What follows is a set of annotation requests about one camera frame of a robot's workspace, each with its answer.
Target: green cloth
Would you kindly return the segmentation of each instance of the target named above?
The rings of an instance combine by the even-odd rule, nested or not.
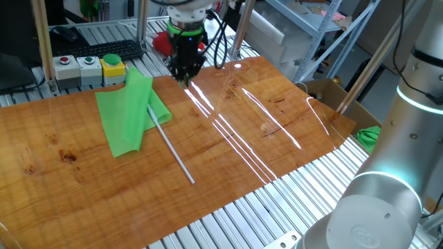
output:
[[[127,71],[126,86],[117,91],[96,93],[98,110],[112,156],[140,149],[143,132],[155,127],[147,112],[148,104],[159,123],[172,118],[168,108],[152,90],[152,78],[134,66]]]
[[[91,3],[90,0],[80,0],[80,12],[88,18],[98,16],[98,0]]]
[[[362,129],[357,132],[357,141],[363,146],[369,153],[372,153],[377,138],[380,134],[380,127],[370,127],[367,129]]]

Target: cable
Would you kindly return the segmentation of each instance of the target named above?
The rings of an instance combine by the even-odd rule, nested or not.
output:
[[[32,91],[32,90],[36,89],[37,87],[41,86],[43,83],[45,83],[45,81],[46,81],[46,79],[45,79],[45,77],[43,77],[41,82],[39,84],[35,85],[35,86],[31,86],[31,87],[27,87],[27,88],[23,88],[23,89],[6,89],[6,90],[2,90],[2,91],[0,91],[0,95],[29,92],[29,91]]]
[[[175,46],[177,45],[177,42],[178,42],[178,40],[179,40],[181,34],[183,34],[184,31],[185,31],[185,30],[180,31],[180,33],[179,33],[176,37],[174,37],[174,41],[172,42],[172,46],[171,46],[170,57],[172,57],[172,52],[176,52],[176,51],[174,50],[174,49],[175,49]]]
[[[401,34],[403,33],[403,24],[404,24],[404,10],[406,7],[406,0],[402,1],[401,4],[401,21],[400,21],[400,32],[399,32],[399,36],[397,38],[397,43],[395,44],[395,48],[394,48],[394,56],[392,56],[392,62],[394,64],[394,68],[395,70],[398,72],[398,74],[400,75],[400,77],[402,78],[402,80],[404,81],[404,83],[406,84],[406,86],[408,86],[410,89],[417,91],[423,95],[425,95],[427,98],[429,98],[430,100],[432,100],[432,102],[434,102],[437,105],[442,105],[443,104],[443,98],[437,98],[434,95],[430,94],[430,93],[426,93],[420,89],[415,88],[414,86],[411,86],[408,81],[405,79],[405,77],[403,76],[403,69],[399,70],[399,67],[397,66],[397,63],[395,61],[395,58],[397,56],[397,50],[399,48],[400,45],[400,41],[401,41]]]
[[[429,216],[435,214],[437,212],[438,206],[440,205],[440,201],[442,201],[442,199],[443,199],[443,193],[440,195],[440,197],[439,197],[439,199],[437,201],[437,204],[435,204],[434,210],[430,214],[423,215],[422,219],[428,218]]]
[[[224,32],[226,27],[228,26],[228,23],[227,23],[227,20],[228,20],[227,16],[228,15],[226,15],[226,17],[223,21],[220,21],[218,16],[212,10],[207,10],[206,13],[208,13],[208,15],[210,15],[211,17],[213,17],[215,19],[215,21],[219,24],[219,29],[215,33],[213,40],[209,43],[209,45],[204,50],[203,54],[206,53],[208,51],[208,49],[211,47],[211,45],[214,43],[214,41],[217,40],[217,43],[215,44],[215,48],[214,48],[214,67],[216,69],[222,69],[223,65],[226,62],[226,58],[228,57],[228,40],[226,38],[226,33]],[[219,50],[219,45],[222,42],[222,39],[224,40],[224,55],[223,55],[223,60],[221,61],[221,64],[218,65],[217,53]]]
[[[306,93],[307,93],[307,86],[306,86],[305,83],[303,83],[303,82],[296,82],[296,83],[294,83],[294,84],[302,84],[303,86],[305,86],[305,90],[306,90]]]
[[[160,6],[181,6],[183,4],[187,4],[187,3],[190,3],[190,2],[193,2],[193,1],[194,0],[185,0],[185,1],[182,1],[182,2],[178,2],[178,3],[166,3],[166,2],[163,2],[163,1],[151,0],[152,3],[157,3]]]

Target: wooden tabletop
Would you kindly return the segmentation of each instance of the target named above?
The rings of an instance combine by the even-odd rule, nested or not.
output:
[[[154,90],[173,118],[113,158],[96,91],[0,108],[0,222],[23,248],[140,249],[339,147],[354,123],[262,57]]]

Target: keyboard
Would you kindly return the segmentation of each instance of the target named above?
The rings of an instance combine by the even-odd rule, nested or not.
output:
[[[82,48],[72,48],[62,51],[54,51],[53,57],[59,57],[64,55],[72,55],[74,57],[88,57],[96,56],[100,59],[106,54],[113,53],[119,55],[122,60],[141,57],[143,51],[140,44],[137,44],[133,40],[113,41],[106,44],[98,44],[93,46],[87,46]]]

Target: yellow button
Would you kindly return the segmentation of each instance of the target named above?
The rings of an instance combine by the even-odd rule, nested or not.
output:
[[[125,65],[123,62],[120,62],[117,65],[109,65],[108,63],[104,62],[103,59],[100,59],[100,63],[102,64],[103,76],[105,77],[115,77],[126,74]]]

